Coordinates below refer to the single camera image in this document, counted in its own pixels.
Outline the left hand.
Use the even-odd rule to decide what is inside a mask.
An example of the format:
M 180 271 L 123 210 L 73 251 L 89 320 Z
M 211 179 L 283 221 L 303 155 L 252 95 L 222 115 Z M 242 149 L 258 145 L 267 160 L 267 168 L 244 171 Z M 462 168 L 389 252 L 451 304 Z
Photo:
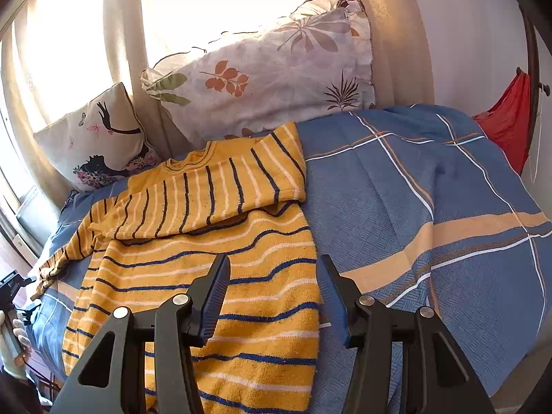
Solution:
M 9 319 L 4 311 L 1 319 L 1 359 L 3 369 L 17 380 L 26 381 L 25 360 L 32 352 L 31 341 L 23 321 L 16 317 Z

